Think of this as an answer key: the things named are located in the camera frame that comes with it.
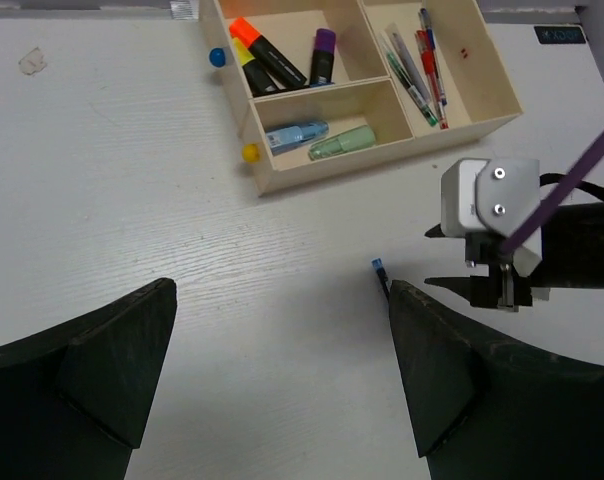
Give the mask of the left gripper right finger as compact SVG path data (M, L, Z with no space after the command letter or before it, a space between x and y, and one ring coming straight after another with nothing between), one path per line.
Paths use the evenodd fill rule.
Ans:
M389 320L434 479L604 479L604 366L503 334L396 281Z

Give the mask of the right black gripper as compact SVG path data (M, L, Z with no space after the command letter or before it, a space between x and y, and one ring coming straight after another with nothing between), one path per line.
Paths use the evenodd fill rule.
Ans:
M469 258L489 267L484 276L429 277L424 283L447 289L473 307L517 310L533 305L536 289L604 289L604 187L577 185L597 201L558 207L540 227L541 261L528 276L515 268L515 256L499 251L505 235L489 227L469 235ZM425 232L444 238L441 225Z

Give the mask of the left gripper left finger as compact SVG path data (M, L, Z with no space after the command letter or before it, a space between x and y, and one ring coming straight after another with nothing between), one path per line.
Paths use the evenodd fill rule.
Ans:
M0 346L0 479L124 478L176 311L176 283L159 278Z

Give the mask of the blue clear pen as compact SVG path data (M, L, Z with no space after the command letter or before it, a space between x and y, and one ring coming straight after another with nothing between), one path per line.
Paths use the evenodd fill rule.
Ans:
M378 281L381 285L381 288L382 288L383 294L386 298L386 301L389 301L389 299L390 299L390 281L389 281L389 277L386 272L386 269L383 265L383 262L380 258L376 258L371 262L371 264L372 264L374 272L378 278Z

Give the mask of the pink clear highlighter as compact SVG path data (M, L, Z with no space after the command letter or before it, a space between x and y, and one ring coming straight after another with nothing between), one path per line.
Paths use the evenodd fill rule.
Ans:
M308 156L311 161L316 161L375 145L375 133L368 125L362 125L312 144Z

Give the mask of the green clear pen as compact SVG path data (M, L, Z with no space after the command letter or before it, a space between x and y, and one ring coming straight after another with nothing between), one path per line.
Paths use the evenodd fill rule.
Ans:
M380 41L385 49L392 71L413 100L414 104L431 127L438 124L427 100L423 95L423 84L417 81L417 67L400 34L382 34Z

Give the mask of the blue clear highlighter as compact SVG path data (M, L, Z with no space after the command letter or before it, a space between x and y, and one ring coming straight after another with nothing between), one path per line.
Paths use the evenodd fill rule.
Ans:
M326 122L311 121L271 129L265 132L265 136L272 154L279 155L323 138L328 132Z

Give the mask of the purple clear pen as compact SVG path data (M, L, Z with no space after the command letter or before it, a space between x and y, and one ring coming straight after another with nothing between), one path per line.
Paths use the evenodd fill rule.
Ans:
M395 31L392 31L390 36L394 44L394 48L396 49L396 52L398 53L400 60L407 73L409 74L409 77L411 78L413 84L416 86L417 90L422 95L424 100L427 103L430 103L431 95L429 93L428 87L421 78L417 65L415 64L403 38L399 33Z

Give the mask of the blue cap highlighter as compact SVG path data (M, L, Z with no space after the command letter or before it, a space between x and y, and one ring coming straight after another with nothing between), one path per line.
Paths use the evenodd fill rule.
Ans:
M325 87L325 86L332 86L334 85L334 82L326 82L326 83L312 83L308 85L308 88L319 88L319 87Z

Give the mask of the blue grip pen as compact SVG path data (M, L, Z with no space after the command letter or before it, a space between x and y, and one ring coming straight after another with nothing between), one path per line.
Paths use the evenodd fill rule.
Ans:
M441 104L443 106L446 106L447 97L446 97L446 92L444 89L443 80L440 75L440 68L439 68L438 58L436 55L436 43L435 43L434 32L432 29L432 21L431 21L430 15L426 8L422 7L420 9L419 17L420 17L422 29L425 31L426 36L427 36L428 48L431 51L432 57L433 57L434 72L435 72L435 78L436 78L437 85L438 85L439 99L440 99Z

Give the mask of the red pen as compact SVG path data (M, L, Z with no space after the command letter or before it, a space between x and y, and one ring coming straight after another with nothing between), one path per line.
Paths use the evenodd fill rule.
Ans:
M428 80L432 103L435 109L436 117L439 122L439 126L442 130L448 129L448 120L446 118L444 106L441 101L440 88L436 75L435 58L433 51L430 47L430 42L428 40L427 33L424 30L417 30L415 32L415 37L420 52L423 70Z

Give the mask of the purple cap highlighter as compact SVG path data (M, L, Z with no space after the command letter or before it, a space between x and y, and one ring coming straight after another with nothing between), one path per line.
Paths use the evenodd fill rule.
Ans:
M319 28L316 30L311 58L309 83L332 82L336 34L333 30Z

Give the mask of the yellow cap highlighter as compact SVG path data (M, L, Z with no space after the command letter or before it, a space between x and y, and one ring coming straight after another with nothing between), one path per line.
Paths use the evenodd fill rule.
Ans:
M279 87L241 40L233 37L232 42L253 96L260 97L279 93Z

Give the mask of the orange cap highlighter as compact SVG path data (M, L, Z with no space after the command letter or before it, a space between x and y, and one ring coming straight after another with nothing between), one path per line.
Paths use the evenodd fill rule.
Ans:
M229 31L283 86L301 88L306 85L304 74L244 17L236 18Z

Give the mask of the black clear pen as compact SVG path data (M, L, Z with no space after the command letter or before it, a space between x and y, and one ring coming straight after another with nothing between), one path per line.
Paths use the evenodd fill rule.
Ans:
M398 80L400 81L402 86L405 88L405 90L409 93L409 96L414 101L416 106L419 109L422 109L423 108L423 99L422 99L421 94L419 93L416 86L411 81L408 73L405 71L401 62L398 60L397 56L392 51L388 42L384 38L381 38L381 41L384 45L384 48L386 49L387 60L389 62L389 65L391 66L392 71L395 73L396 77L398 78Z

